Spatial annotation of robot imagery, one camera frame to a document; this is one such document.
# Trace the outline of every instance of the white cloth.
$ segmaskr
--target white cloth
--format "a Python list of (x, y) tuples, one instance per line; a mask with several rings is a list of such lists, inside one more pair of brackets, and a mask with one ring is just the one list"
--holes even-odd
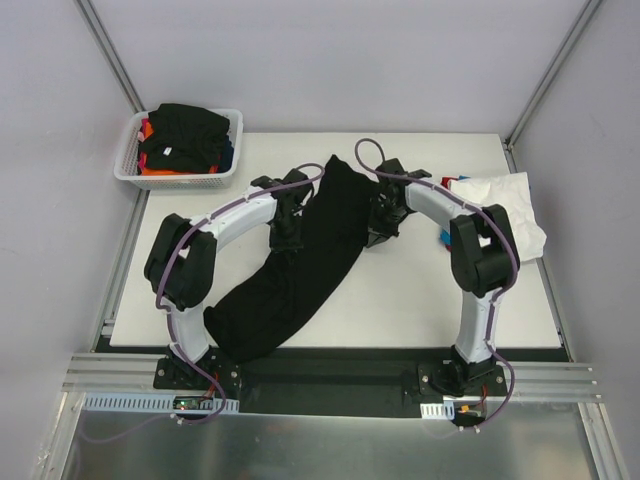
[(509, 216), (520, 261), (526, 262), (542, 256), (547, 235), (536, 224), (526, 173), (467, 178), (452, 181), (449, 188), (465, 200), (485, 207), (496, 203), (502, 205)]

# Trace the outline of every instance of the folded black garment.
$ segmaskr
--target folded black garment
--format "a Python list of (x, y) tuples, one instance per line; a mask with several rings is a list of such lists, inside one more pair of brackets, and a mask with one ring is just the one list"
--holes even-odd
[(205, 108), (163, 103), (149, 112), (153, 133), (140, 145), (146, 167), (209, 173), (224, 151), (229, 119)]
[(335, 155), (302, 215), (298, 252), (264, 265), (204, 312), (205, 326), (236, 362), (273, 351), (302, 328), (336, 289), (367, 243), (375, 183)]

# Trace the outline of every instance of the plastic basket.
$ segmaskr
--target plastic basket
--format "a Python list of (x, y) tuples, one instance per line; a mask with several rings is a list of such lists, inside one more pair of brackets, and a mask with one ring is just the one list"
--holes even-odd
[(234, 149), (229, 171), (198, 175), (138, 175), (138, 131), (142, 126), (142, 119), (149, 116), (148, 112), (140, 112), (129, 120), (127, 129), (120, 140), (116, 162), (113, 167), (113, 173), (116, 178), (131, 182), (143, 190), (161, 188), (226, 188), (231, 185), (242, 147), (242, 113), (232, 109), (210, 110), (229, 119), (229, 140)]

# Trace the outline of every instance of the purple cable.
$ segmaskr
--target purple cable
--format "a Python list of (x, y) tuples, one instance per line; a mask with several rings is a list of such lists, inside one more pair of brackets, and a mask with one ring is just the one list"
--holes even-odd
[(516, 279), (518, 278), (518, 261), (516, 259), (515, 253), (514, 253), (513, 249), (511, 248), (511, 245), (509, 244), (509, 241), (504, 236), (504, 233), (502, 233), (500, 228), (498, 228), (498, 226), (493, 222), (493, 220), (491, 220), (489, 218), (489, 216), (482, 211), (481, 208), (478, 208), (477, 206), (468, 203), (466, 200), (464, 200), (463, 198), (459, 197), (455, 193), (447, 190), (442, 185), (439, 185), (439, 184), (433, 183), (433, 182), (429, 182), (427, 180), (420, 179), (420, 178), (408, 177), (406, 175), (394, 175), (394, 174), (391, 174), (391, 173), (378, 172), (375, 169), (367, 166), (362, 161), (362, 159), (360, 158), (360, 154), (358, 152), (358, 149), (360, 148), (360, 145), (362, 143), (365, 143), (365, 142), (372, 143), (373, 145), (375, 145), (378, 148), (378, 151), (380, 152), (380, 155), (382, 156), (382, 161), (385, 161), (386, 157), (384, 155), (384, 150), (382, 149), (382, 146), (378, 142), (373, 140), (372, 138), (361, 138), (360, 140), (358, 140), (356, 142), (356, 145), (355, 145), (356, 160), (358, 161), (360, 166), (362, 168), (364, 168), (367, 172), (373, 173), (374, 175), (376, 175), (378, 177), (391, 178), (391, 179), (394, 179), (394, 180), (410, 181), (412, 183), (417, 183), (419, 185), (423, 185), (423, 186), (425, 186), (427, 188), (430, 188), (431, 190), (434, 190), (434, 191), (444, 195), (449, 200), (454, 202), (456, 205), (458, 205), (460, 207), (463, 207), (463, 208), (466, 208), (467, 210), (470, 210), (473, 213), (477, 213), (485, 221), (485, 223), (487, 225), (489, 225), (491, 230), (493, 230), (493, 232), (496, 234), (496, 236), (500, 240), (500, 243), (502, 244), (502, 246), (504, 247), (505, 251), (507, 252), (507, 255), (509, 256), (509, 260), (511, 262), (511, 278), (509, 279), (509, 283), (505, 287), (501, 288), (498, 292), (496, 292), (493, 295), (493, 297), (491, 298), (491, 305), (489, 307), (489, 319), (487, 321), (487, 331), (485, 332), (484, 342), (487, 345), (487, 348), (489, 349), (489, 351), (491, 352), (491, 355), (493, 355), (498, 361), (500, 361), (500, 362), (502, 362), (502, 363), (504, 363), (506, 365), (506, 367), (509, 370), (509, 373), (511, 375), (511, 382), (509, 384), (509, 389), (507, 390), (507, 395), (505, 396), (503, 402), (500, 404), (500, 406), (489, 417), (487, 417), (485, 419), (484, 422), (482, 422), (482, 424), (484, 425), (489, 420), (494, 418), (497, 414), (499, 414), (504, 409), (504, 407), (509, 403), (509, 400), (511, 400), (511, 397), (513, 396), (513, 391), (514, 391), (515, 382), (516, 382), (515, 370), (513, 369), (513, 366), (507, 360), (505, 360), (504, 357), (502, 357), (498, 352), (496, 352), (496, 349), (491, 345), (491, 330), (493, 328), (493, 323), (494, 323), (495, 313), (496, 313), (495, 302), (498, 300), (498, 298), (500, 298), (502, 295), (504, 295), (511, 287), (513, 287), (513, 285), (516, 283)]
[(187, 354), (184, 352), (184, 350), (182, 349), (182, 347), (180, 346), (180, 344), (177, 342), (176, 339), (176, 335), (175, 335), (175, 329), (174, 329), (174, 325), (173, 325), (173, 317), (171, 315), (171, 307), (169, 307), (168, 305), (164, 305), (162, 303), (162, 297), (164, 295), (164, 289), (167, 285), (167, 280), (169, 279), (169, 274), (171, 273), (171, 270), (173, 269), (173, 265), (175, 264), (178, 255), (180, 254), (180, 250), (182, 250), (185, 246), (185, 244), (187, 243), (187, 241), (189, 240), (189, 238), (191, 238), (191, 236), (198, 231), (200, 228), (204, 227), (205, 225), (207, 225), (208, 223), (210, 223), (212, 220), (214, 220), (215, 218), (219, 217), (220, 215), (228, 212), (229, 210), (232, 210), (233, 208), (242, 205), (243, 203), (248, 202), (249, 200), (252, 200), (256, 197), (260, 197), (262, 195), (267, 195), (273, 192), (278, 192), (281, 190), (289, 190), (291, 188), (296, 188), (296, 187), (300, 187), (302, 185), (308, 185), (308, 184), (312, 184), (313, 182), (315, 182), (316, 180), (319, 180), (320, 178), (322, 178), (322, 176), (324, 175), (324, 168), (320, 165), (318, 165), (317, 163), (305, 163), (303, 165), (300, 165), (299, 167), (296, 168), (296, 170), (300, 170), (301, 168), (306, 168), (306, 167), (315, 167), (318, 168), (320, 170), (320, 173), (318, 175), (316, 175), (313, 178), (307, 179), (307, 180), (302, 180), (300, 182), (294, 182), (294, 183), (288, 183), (288, 184), (284, 184), (284, 185), (278, 185), (277, 187), (271, 187), (271, 188), (267, 188), (264, 190), (259, 190), (256, 192), (251, 193), (250, 195), (248, 195), (246, 198), (238, 198), (237, 200), (234, 200), (231, 203), (228, 203), (226, 205), (223, 205), (222, 207), (220, 207), (218, 210), (216, 210), (215, 212), (213, 212), (211, 215), (209, 215), (208, 218), (205, 218), (201, 221), (199, 221), (198, 223), (196, 223), (195, 225), (193, 225), (188, 231), (187, 233), (185, 233), (182, 238), (178, 241), (176, 248), (173, 250), (173, 252), (171, 253), (171, 257), (169, 258), (169, 261), (167, 262), (167, 266), (164, 269), (164, 272), (162, 273), (162, 277), (160, 279), (160, 284), (158, 285), (158, 292), (156, 294), (156, 308), (159, 310), (164, 310), (167, 313), (167, 329), (169, 330), (169, 337), (171, 338), (171, 342), (173, 342), (173, 345), (175, 346), (175, 349), (178, 353), (178, 356), (187, 364), (189, 365), (191, 368), (193, 368), (196, 372), (198, 372), (200, 375), (202, 375), (204, 378), (206, 378), (214, 387), (215, 389), (220, 392), (220, 397), (222, 398), (222, 404), (220, 405), (220, 408), (218, 408), (215, 412), (207, 415), (204, 418), (201, 418), (199, 420), (189, 420), (186, 421), (185, 423), (187, 425), (197, 425), (200, 423), (206, 423), (206, 422), (210, 422), (211, 420), (215, 419), (218, 415), (220, 415), (220, 413), (224, 410), (224, 408), (226, 407), (227, 404), (227, 397), (224, 393), (224, 390), (222, 389), (222, 387), (220, 386), (220, 384), (216, 381), (215, 378), (213, 378), (211, 375), (209, 375), (207, 372), (205, 372), (204, 370), (202, 370), (200, 367), (198, 367), (194, 362), (192, 362), (189, 357), (187, 356)]

